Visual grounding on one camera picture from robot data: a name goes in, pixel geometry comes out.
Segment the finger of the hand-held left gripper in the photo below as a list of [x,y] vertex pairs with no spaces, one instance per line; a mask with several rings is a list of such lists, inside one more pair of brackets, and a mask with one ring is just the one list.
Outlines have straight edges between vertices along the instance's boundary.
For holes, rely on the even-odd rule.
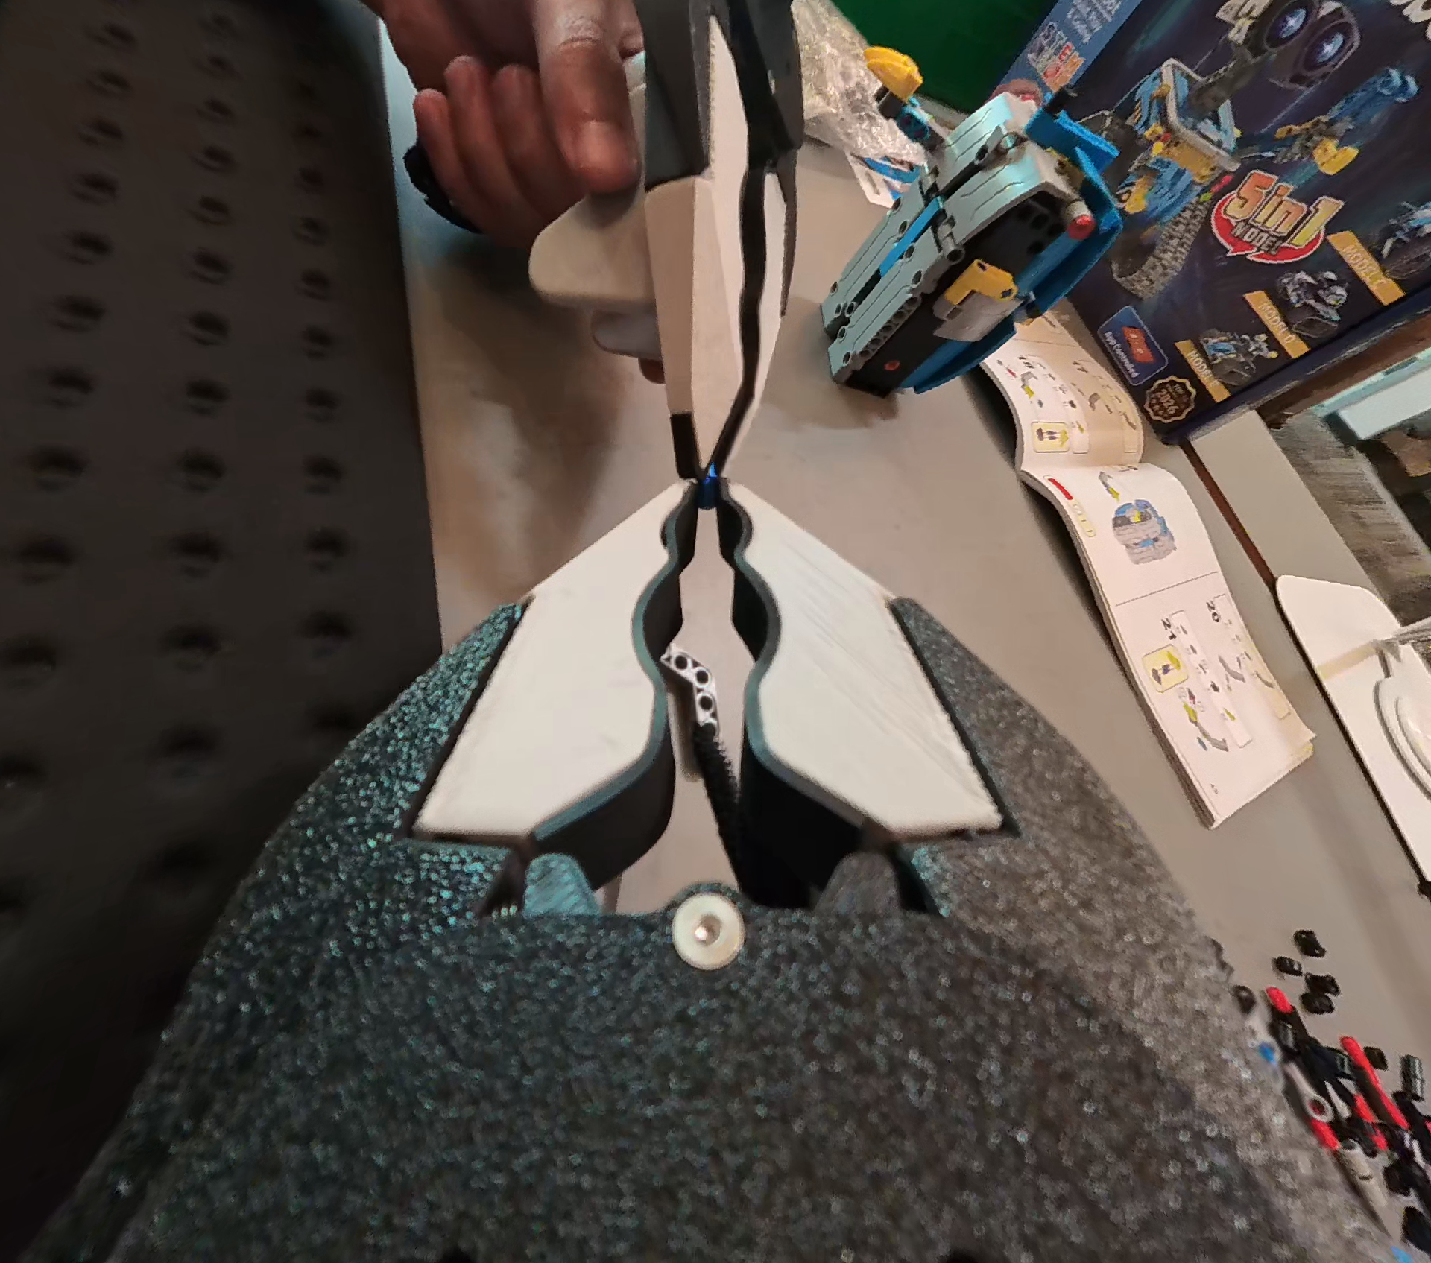
[[710,18],[707,167],[647,193],[656,327],[673,446],[682,477],[698,483],[716,450],[741,377],[741,197],[749,126],[725,27]]
[[737,310],[740,379],[707,479],[725,479],[759,412],[789,307],[798,234],[798,157],[755,167],[740,199],[741,290]]

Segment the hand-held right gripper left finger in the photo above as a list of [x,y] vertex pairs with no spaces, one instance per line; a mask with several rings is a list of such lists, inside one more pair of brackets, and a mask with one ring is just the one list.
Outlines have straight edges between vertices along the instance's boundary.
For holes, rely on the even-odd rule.
[[661,659],[683,623],[692,486],[659,494],[521,604],[412,830],[424,842],[571,857],[621,878],[671,821]]

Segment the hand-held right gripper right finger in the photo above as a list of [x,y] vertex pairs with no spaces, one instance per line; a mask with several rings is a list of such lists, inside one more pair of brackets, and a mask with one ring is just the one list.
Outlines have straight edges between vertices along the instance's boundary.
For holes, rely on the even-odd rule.
[[859,853],[1001,832],[896,596],[744,486],[718,488],[716,517],[753,660],[738,823],[776,887],[822,890]]

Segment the grey angled beam piece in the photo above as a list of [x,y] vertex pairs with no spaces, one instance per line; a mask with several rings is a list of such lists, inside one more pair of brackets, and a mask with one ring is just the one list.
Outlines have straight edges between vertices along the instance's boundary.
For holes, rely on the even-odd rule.
[[719,695],[712,671],[679,643],[665,650],[659,663],[673,690],[688,702],[692,727],[719,736]]

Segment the blue grey brick robot model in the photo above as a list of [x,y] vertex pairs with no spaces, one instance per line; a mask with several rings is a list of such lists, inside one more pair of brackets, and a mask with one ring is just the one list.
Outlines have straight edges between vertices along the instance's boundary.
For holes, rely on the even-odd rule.
[[1068,115],[1068,93],[1002,93],[941,132],[910,57],[865,62],[877,109],[926,161],[820,313],[832,382],[887,398],[971,374],[1105,258],[1123,230],[1120,151]]

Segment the pile of small brick pieces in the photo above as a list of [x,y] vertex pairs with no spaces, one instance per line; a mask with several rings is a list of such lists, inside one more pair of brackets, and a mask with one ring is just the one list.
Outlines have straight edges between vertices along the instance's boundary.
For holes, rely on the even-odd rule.
[[1353,1034],[1330,954],[1312,930],[1248,984],[1212,943],[1233,1003],[1282,1094],[1321,1155],[1388,1237],[1394,1261],[1430,1258],[1429,1073],[1423,1058],[1390,1055]]

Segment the grey desk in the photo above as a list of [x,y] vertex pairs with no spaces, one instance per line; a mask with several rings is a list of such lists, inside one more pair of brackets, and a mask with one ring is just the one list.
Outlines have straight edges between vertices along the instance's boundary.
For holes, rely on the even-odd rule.
[[[667,403],[545,306],[521,257],[430,211],[401,166],[413,88],[387,41],[409,319],[442,644],[527,596],[668,483]],[[1247,987],[1314,931],[1336,1034],[1429,1061],[1429,900],[1279,610],[1284,576],[1361,587],[1358,564],[1259,421],[1150,459],[1189,494],[1314,756],[1209,829],[1116,656],[1068,531],[1013,468],[986,379],[880,403],[828,379],[817,306],[876,208],[844,157],[801,154],[795,293],[737,479],[917,601],[1038,710],[1124,803]]]

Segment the clear plastic bags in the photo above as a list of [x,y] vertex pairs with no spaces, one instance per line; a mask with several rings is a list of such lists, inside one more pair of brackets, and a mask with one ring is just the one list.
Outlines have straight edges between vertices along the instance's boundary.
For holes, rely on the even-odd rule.
[[868,44],[832,0],[795,0],[804,139],[858,160],[919,164],[922,148],[877,109],[878,81],[868,72]]

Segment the blue sticker sheet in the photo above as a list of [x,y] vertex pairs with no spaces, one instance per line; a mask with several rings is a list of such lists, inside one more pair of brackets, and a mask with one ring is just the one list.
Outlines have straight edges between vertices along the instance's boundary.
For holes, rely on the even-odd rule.
[[865,199],[883,211],[892,209],[920,181],[923,164],[901,158],[870,158],[849,154],[847,163]]

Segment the green flat box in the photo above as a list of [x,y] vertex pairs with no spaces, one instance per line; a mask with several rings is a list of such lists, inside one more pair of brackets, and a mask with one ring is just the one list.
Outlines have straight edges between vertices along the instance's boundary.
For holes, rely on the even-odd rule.
[[923,94],[972,112],[1059,0],[832,0],[873,47],[910,57]]

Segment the open instruction booklet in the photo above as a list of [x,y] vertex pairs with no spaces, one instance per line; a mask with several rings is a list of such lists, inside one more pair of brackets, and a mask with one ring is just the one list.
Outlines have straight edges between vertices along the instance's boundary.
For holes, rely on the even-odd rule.
[[1296,772],[1315,733],[1282,692],[1187,489],[1145,462],[1129,392],[1054,316],[983,363],[1014,468],[1068,529],[1118,659],[1215,829]]

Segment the white folding book stand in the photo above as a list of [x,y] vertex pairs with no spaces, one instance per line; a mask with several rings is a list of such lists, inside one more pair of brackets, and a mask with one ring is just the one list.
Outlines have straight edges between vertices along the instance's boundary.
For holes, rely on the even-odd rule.
[[1372,592],[1285,576],[1276,599],[1430,897],[1430,622]]

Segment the dark blue robot kit box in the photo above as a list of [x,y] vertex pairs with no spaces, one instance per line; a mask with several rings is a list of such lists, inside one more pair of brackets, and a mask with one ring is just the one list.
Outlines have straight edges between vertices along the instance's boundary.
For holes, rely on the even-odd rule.
[[1068,300],[1165,443],[1429,312],[1429,2],[1059,0],[1010,68],[1116,151]]

